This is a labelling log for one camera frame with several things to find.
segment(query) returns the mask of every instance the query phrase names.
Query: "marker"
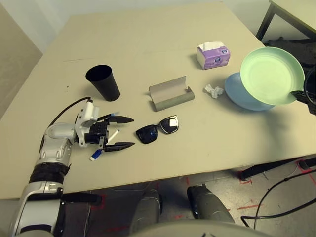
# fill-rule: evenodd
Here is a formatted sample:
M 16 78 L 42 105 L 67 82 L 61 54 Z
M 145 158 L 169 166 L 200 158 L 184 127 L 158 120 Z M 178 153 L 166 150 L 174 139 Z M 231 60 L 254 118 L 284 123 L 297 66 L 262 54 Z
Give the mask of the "marker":
M 120 129 L 117 129 L 112 135 L 111 137 L 109 137 L 108 142 L 111 142 L 113 140 L 113 138 L 116 137 L 116 135 L 118 135 L 118 133 L 120 132 Z M 92 156 L 89 158 L 91 161 L 95 161 L 96 159 L 98 159 L 98 157 L 104 152 L 104 150 L 96 150 L 95 153 L 92 154 Z

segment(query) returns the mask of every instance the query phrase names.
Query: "sunglasses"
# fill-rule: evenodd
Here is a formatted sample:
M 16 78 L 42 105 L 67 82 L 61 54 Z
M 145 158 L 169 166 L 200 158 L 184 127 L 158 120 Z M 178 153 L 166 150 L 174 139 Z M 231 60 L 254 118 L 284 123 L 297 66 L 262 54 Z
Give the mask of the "sunglasses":
M 157 139 L 157 128 L 159 127 L 164 131 L 165 134 L 176 132 L 179 128 L 178 117 L 176 115 L 170 116 L 163 119 L 158 125 L 152 124 L 142 127 L 136 131 L 136 135 L 142 143 L 151 143 Z

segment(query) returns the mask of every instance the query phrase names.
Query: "table surface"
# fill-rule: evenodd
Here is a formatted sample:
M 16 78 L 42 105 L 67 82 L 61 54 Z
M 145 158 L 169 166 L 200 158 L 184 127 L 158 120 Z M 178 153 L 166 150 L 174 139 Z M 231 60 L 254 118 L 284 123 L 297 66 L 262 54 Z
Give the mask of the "table surface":
M 315 0 L 270 0 L 270 2 L 316 32 Z
M 222 41 L 232 52 L 225 67 L 203 71 L 197 46 Z M 70 18 L 31 72 L 0 121 L 0 198 L 17 198 L 38 159 L 48 124 L 73 101 L 92 96 L 100 116 L 119 112 L 135 122 L 111 125 L 121 133 L 115 141 L 136 144 L 105 153 L 72 147 L 65 191 L 75 192 L 163 179 L 193 173 L 299 157 L 316 152 L 315 117 L 294 102 L 268 112 L 253 113 L 233 104 L 226 94 L 212 99 L 203 91 L 211 83 L 224 86 L 238 72 L 243 58 L 263 47 L 223 3 L 94 13 Z M 85 79 L 95 65 L 113 68 L 121 96 L 106 102 Z M 195 99 L 155 112 L 148 87 L 187 76 Z M 82 102 L 60 122 L 73 123 Z M 141 144 L 135 131 L 177 115 L 179 130 L 158 132 L 153 143 Z

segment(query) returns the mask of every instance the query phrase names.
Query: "light blue bowl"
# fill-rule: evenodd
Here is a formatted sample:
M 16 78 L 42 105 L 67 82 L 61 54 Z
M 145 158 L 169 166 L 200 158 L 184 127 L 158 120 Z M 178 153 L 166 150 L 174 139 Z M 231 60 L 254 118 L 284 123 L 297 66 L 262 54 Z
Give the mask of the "light blue bowl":
M 240 73 L 234 73 L 226 79 L 225 91 L 235 104 L 248 110 L 264 111 L 274 107 L 253 98 L 243 86 Z

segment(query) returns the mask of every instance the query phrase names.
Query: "robotic hand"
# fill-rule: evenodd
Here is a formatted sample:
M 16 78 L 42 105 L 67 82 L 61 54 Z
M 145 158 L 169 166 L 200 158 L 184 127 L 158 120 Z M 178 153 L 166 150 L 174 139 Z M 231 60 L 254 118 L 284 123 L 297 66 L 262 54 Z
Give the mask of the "robotic hand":
M 13 216 L 9 236 L 61 236 L 65 221 L 66 201 L 91 201 L 85 193 L 75 197 L 63 194 L 63 182 L 70 169 L 71 146 L 78 142 L 81 147 L 98 144 L 105 152 L 119 151 L 134 143 L 117 142 L 107 145 L 111 122 L 127 123 L 134 121 L 122 116 L 106 115 L 98 118 L 99 108 L 88 100 L 79 112 L 75 124 L 56 123 L 44 134 L 39 159 L 31 174 L 29 184 L 24 188 L 19 208 Z

